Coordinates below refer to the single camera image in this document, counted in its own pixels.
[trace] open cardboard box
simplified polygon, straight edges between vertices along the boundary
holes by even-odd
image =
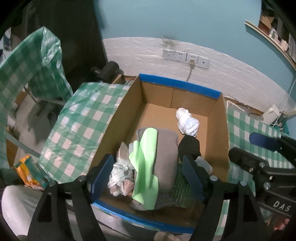
[[[199,120],[197,139],[201,155],[213,167],[213,174],[227,180],[229,137],[222,93],[199,85],[168,78],[140,74],[116,110],[91,167],[106,153],[115,155],[121,142],[136,140],[141,127],[166,128],[175,131],[179,142],[183,134],[177,126],[176,111],[183,107]],[[192,233],[202,209],[166,207],[153,211],[135,211],[129,207],[131,197],[113,197],[104,193],[96,206],[104,212],[147,226],[180,233]]]

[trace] white plastic jug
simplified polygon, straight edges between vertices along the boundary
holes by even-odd
[[[278,108],[273,104],[271,108],[260,116],[259,120],[270,126],[279,117],[279,115],[280,113]]]

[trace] gingham tablecloth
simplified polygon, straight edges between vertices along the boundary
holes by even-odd
[[[127,85],[83,83],[65,104],[38,164],[58,183],[86,175]]]
[[[227,123],[229,130],[230,148],[239,147],[247,152],[254,154],[266,161],[268,161],[271,167],[278,168],[293,168],[281,154],[278,152],[272,152],[265,148],[253,145],[249,142],[249,136],[251,133],[256,132],[269,137],[280,137],[281,134],[274,128],[263,124],[255,119],[250,118],[248,115],[238,112],[234,109],[227,109]],[[228,182],[238,183],[240,180],[244,180],[250,186],[252,192],[255,194],[255,183],[252,180],[253,175],[242,170],[239,166],[232,162],[229,162]],[[216,235],[222,235],[225,222],[227,218],[229,202],[227,200],[223,203],[222,213],[219,220],[219,225],[216,230]],[[261,210],[264,217],[270,215],[267,210]]]
[[[27,83],[35,97],[45,100],[62,97],[67,101],[73,95],[62,66],[60,40],[45,27],[26,37],[0,64],[1,168],[9,168],[4,135],[7,116]]]

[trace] wooden shelf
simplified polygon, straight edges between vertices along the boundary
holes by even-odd
[[[254,24],[250,23],[249,21],[244,22],[245,25],[249,26],[250,28],[254,29],[256,32],[261,34],[263,37],[265,37],[270,43],[272,43],[284,56],[285,58],[289,61],[289,63],[293,66],[294,70],[296,70],[296,63],[294,60],[291,58],[289,54],[287,54],[285,51],[281,49],[281,47],[271,38],[269,37],[266,33],[264,33],[260,28],[256,27]]]

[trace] wall outlet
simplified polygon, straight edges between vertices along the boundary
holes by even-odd
[[[195,65],[197,65],[199,56],[196,54],[188,53],[186,58],[186,63],[190,64],[190,60],[193,60]]]
[[[167,60],[175,60],[175,51],[170,49],[164,49],[163,58]]]
[[[200,67],[208,68],[209,67],[209,62],[210,62],[209,58],[205,58],[205,57],[200,56],[198,58],[197,65],[200,66]]]
[[[186,62],[187,53],[181,51],[175,51],[175,61]]]

